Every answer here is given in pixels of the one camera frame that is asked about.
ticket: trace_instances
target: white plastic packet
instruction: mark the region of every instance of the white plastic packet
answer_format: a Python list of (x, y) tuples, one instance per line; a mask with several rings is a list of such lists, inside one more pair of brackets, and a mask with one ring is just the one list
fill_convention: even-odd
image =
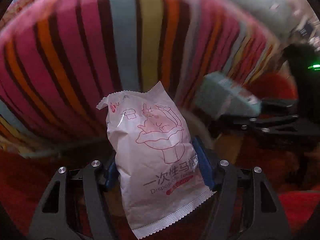
[(103, 98), (122, 203), (138, 239), (175, 223), (213, 195), (198, 169), (186, 121), (158, 82)]

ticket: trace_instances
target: cartoon character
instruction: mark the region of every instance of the cartoon character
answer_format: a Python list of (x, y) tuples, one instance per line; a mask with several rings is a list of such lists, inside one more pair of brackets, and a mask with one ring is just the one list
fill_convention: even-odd
[(138, 125), (142, 131), (136, 142), (161, 150), (164, 163), (179, 161), (185, 152), (185, 147), (182, 144), (183, 127), (178, 116), (170, 107), (153, 105), (147, 108), (146, 104), (143, 104), (142, 114), (146, 120), (143, 125)]

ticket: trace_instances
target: gray fabric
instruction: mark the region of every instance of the gray fabric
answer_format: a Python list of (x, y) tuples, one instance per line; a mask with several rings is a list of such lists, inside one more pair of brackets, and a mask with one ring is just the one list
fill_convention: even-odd
[(292, 10), (285, 0), (230, 0), (252, 14), (268, 27), (281, 41), (290, 36), (298, 25)]

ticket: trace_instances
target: striped fabric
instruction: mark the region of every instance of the striped fabric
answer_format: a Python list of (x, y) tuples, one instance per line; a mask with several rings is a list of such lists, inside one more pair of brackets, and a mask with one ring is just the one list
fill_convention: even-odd
[(161, 80), (190, 107), (207, 73), (245, 83), (278, 47), (226, 0), (36, 0), (0, 32), (0, 142), (23, 156), (105, 138), (101, 98)]

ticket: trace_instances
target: green led indicator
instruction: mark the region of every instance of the green led indicator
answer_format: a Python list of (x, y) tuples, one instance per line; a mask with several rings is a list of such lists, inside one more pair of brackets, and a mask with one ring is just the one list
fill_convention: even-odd
[(317, 67), (320, 67), (320, 65), (317, 64), (317, 65), (310, 66), (310, 67), (308, 67), (308, 68), (317, 68)]

